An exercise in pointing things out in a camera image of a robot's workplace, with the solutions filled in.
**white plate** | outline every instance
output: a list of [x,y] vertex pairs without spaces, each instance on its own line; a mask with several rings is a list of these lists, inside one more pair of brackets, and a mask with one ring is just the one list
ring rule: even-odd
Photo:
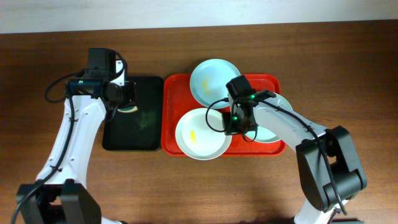
[[[278,101],[278,105],[281,108],[292,109],[292,106],[290,105],[290,103],[283,96],[281,96],[277,93],[275,93],[275,94],[280,97],[280,100]],[[246,136],[249,139],[253,139],[255,134],[256,134],[255,131],[249,131],[246,133]],[[270,130],[268,130],[266,128],[258,126],[257,137],[254,141],[261,142],[261,143],[272,143],[272,142],[276,142],[279,140],[280,140],[280,138],[278,136],[276,136],[276,134],[274,134],[273,132],[271,132]]]
[[[209,160],[222,155],[232,141],[232,136],[211,130],[205,121],[207,108],[199,108],[186,113],[175,128],[175,139],[179,148],[189,157]],[[217,129],[223,129],[222,115],[209,110],[208,121]]]
[[[222,59],[206,60],[192,72],[191,93],[197,102],[209,107],[213,102],[228,97],[225,85],[240,75],[239,70],[230,62]],[[219,102],[212,109],[221,109],[227,106],[229,106],[228,102]]]

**wooden table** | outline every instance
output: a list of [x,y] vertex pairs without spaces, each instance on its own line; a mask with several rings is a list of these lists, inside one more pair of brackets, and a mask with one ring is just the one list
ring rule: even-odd
[[[350,131],[369,184],[347,204],[349,217],[397,222],[398,21],[369,21],[0,35],[1,223],[15,209],[19,185],[35,180],[58,133],[63,105],[47,103],[44,90],[86,67],[89,47],[121,52],[130,75],[189,73],[208,58],[275,75],[295,111]],[[294,216],[305,198],[290,149],[278,157],[201,162],[163,150],[108,152],[101,138],[102,128],[88,190],[114,220],[266,221]]]

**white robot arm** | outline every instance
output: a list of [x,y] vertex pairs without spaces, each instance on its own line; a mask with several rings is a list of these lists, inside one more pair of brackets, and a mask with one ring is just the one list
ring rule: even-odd
[[[20,186],[11,223],[19,210],[26,223],[125,223],[102,217],[100,206],[86,190],[88,161],[107,111],[112,116],[116,109],[134,104],[134,84],[125,83],[125,73],[126,61],[117,52],[89,49],[89,68],[75,73],[66,85],[68,98],[50,156],[36,183]],[[61,205],[52,205],[57,197]]]
[[[336,211],[367,186],[349,132],[315,124],[284,105],[279,95],[252,89],[245,76],[226,85],[231,112],[223,113],[224,132],[245,135],[261,126],[272,131],[297,154],[306,200],[294,217],[296,224],[326,224]],[[327,156],[336,157],[329,164]]]

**black cable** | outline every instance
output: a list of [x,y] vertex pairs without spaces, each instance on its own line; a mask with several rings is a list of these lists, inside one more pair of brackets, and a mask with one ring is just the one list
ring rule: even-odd
[[330,218],[329,218],[329,221],[328,221],[327,224],[331,224],[332,221],[333,221],[333,219],[334,219],[334,217],[335,217],[335,215],[336,215],[336,214],[340,214],[340,212],[341,212],[340,209],[338,209],[338,208],[334,209],[334,210],[332,211],[331,215],[330,215]]
[[315,141],[316,141],[317,144],[318,144],[318,148],[319,148],[319,151],[320,151],[321,154],[322,154],[323,160],[325,161],[326,169],[327,169],[327,171],[328,171],[329,178],[330,178],[330,182],[331,182],[331,186],[333,187],[333,191],[335,192],[335,196],[336,196],[336,198],[337,198],[337,201],[338,201],[338,204],[339,204],[339,206],[340,206],[340,208],[341,208],[341,211],[343,211],[344,215],[347,215],[347,211],[346,211],[346,209],[345,209],[345,207],[344,207],[344,205],[343,205],[343,202],[341,201],[340,195],[338,194],[336,182],[335,182],[335,180],[334,180],[334,178],[333,178],[333,174],[332,174],[332,172],[331,172],[331,167],[330,167],[330,164],[329,164],[328,156],[327,156],[325,150],[323,149],[323,147],[322,147],[322,145],[321,145],[321,142],[320,142],[320,140],[319,140],[317,134],[315,134],[315,132],[312,130],[311,126],[307,125],[304,121],[302,121],[302,120],[301,120],[298,116],[296,116],[295,114],[293,114],[293,113],[291,113],[291,112],[289,112],[289,111],[287,111],[287,110],[281,108],[280,106],[275,106],[275,105],[273,105],[272,103],[268,103],[268,102],[266,102],[266,101],[264,101],[264,100],[259,100],[259,99],[254,99],[254,100],[255,100],[255,101],[258,101],[258,102],[261,102],[261,103],[264,103],[264,104],[266,104],[266,105],[268,105],[268,106],[270,106],[270,107],[272,107],[272,108],[277,109],[278,111],[281,111],[281,112],[283,112],[283,113],[285,113],[285,114],[287,114],[287,115],[293,117],[293,118],[296,119],[300,124],[302,124],[302,125],[304,126],[304,128],[306,128],[306,129],[312,134],[312,136],[315,138]]
[[120,69],[120,71],[118,73],[116,73],[116,77],[119,77],[123,73],[123,71],[127,70],[127,62],[119,52],[115,51],[114,53],[119,57],[119,59],[122,61],[122,64],[123,64],[123,68]]
[[[235,107],[236,102],[239,101],[239,100],[242,100],[242,99],[244,99],[244,98],[237,98],[237,99],[235,99],[235,100],[233,101],[233,103],[232,103],[232,108],[231,108],[231,111],[232,111],[231,114],[232,114],[233,111],[234,111],[234,107]],[[208,113],[209,113],[209,110],[210,110],[210,108],[213,107],[216,103],[219,103],[219,102],[222,102],[222,101],[228,102],[228,97],[223,98],[223,99],[221,99],[221,100],[217,100],[216,102],[213,102],[213,103],[207,108],[207,110],[206,110],[206,115],[205,115],[205,119],[206,119],[206,124],[207,124],[207,126],[208,126],[211,130],[216,131],[216,132],[218,132],[218,133],[223,133],[223,132],[225,132],[226,130],[228,130],[228,129],[232,126],[232,122],[233,122],[233,120],[232,120],[232,115],[231,115],[231,120],[229,121],[229,125],[228,125],[228,127],[225,128],[224,130],[222,130],[222,131],[221,131],[221,130],[217,130],[217,129],[215,129],[215,128],[213,128],[213,127],[210,126],[210,123],[209,123],[208,118],[207,118]],[[251,141],[246,140],[246,138],[244,137],[244,134],[242,134],[242,138],[243,138],[243,140],[245,140],[246,142],[253,142],[253,141],[257,138],[257,130],[255,130],[254,138],[253,138]]]
[[205,119],[206,119],[206,124],[207,124],[207,126],[209,126],[209,128],[210,128],[211,130],[216,131],[216,132],[218,132],[218,133],[223,133],[223,132],[225,132],[228,128],[226,128],[226,129],[224,129],[224,130],[222,130],[222,131],[217,130],[217,129],[214,129],[213,127],[210,126],[209,121],[208,121],[208,119],[207,119],[207,115],[208,115],[209,110],[210,110],[211,107],[213,107],[216,103],[223,102],[223,101],[224,101],[224,102],[228,102],[228,97],[223,98],[223,99],[220,99],[220,100],[217,100],[216,102],[212,103],[212,104],[207,108],[207,110],[206,110],[206,115],[205,115]]
[[85,72],[85,69],[80,70],[79,72],[75,72],[75,73],[72,73],[72,74],[69,74],[69,75],[65,75],[64,77],[61,77],[61,78],[55,80],[55,81],[54,81],[53,83],[51,83],[51,85],[49,85],[49,87],[47,87],[47,89],[45,90],[44,98],[45,98],[48,102],[50,102],[50,103],[59,103],[59,102],[65,100],[65,96],[64,96],[62,99],[59,99],[59,100],[51,100],[51,99],[49,98],[49,92],[50,92],[50,90],[52,89],[52,87],[55,86],[58,82],[60,82],[60,81],[62,81],[62,80],[64,80],[64,79],[66,79],[66,78],[69,78],[69,77],[72,77],[72,76],[74,76],[74,77],[82,77],[82,76],[84,75],[84,72]]
[[48,176],[46,176],[44,179],[36,182],[36,185],[34,186],[34,188],[32,190],[30,190],[30,192],[28,194],[25,194],[25,196],[21,199],[21,201],[19,201],[19,203],[14,211],[14,214],[12,215],[11,224],[14,224],[15,221],[17,220],[17,216],[18,216],[19,210],[21,209],[21,206],[24,203],[26,203],[26,201],[28,201],[28,199],[30,199],[31,196],[33,196],[33,194],[35,194],[36,191],[39,188],[41,188],[41,186],[43,186],[44,183],[46,183],[58,171],[58,169],[63,161],[63,158],[65,157],[65,154],[67,153],[69,141],[70,141],[70,138],[71,138],[72,132],[73,132],[73,125],[75,124],[75,108],[73,107],[72,94],[70,93],[68,83],[66,84],[66,94],[67,94],[67,98],[68,98],[69,104],[70,104],[70,125],[69,125],[68,135],[65,140],[65,144],[63,145],[63,149],[62,149],[60,158],[59,158],[58,162],[56,163],[56,165],[54,167],[51,167],[52,170],[51,170],[50,174]]
[[242,138],[245,142],[253,142],[257,138],[257,130],[254,131],[254,138],[251,141],[246,140],[246,137],[244,136],[244,134],[242,134]]
[[113,110],[112,110],[112,115],[111,115],[111,118],[110,118],[110,119],[107,119],[107,120],[105,120],[105,121],[104,121],[105,123],[107,123],[107,122],[110,122],[110,121],[112,121],[112,120],[113,120],[113,118],[114,118],[114,115],[116,114],[116,110],[117,110],[117,108],[115,108],[115,109],[113,109]]

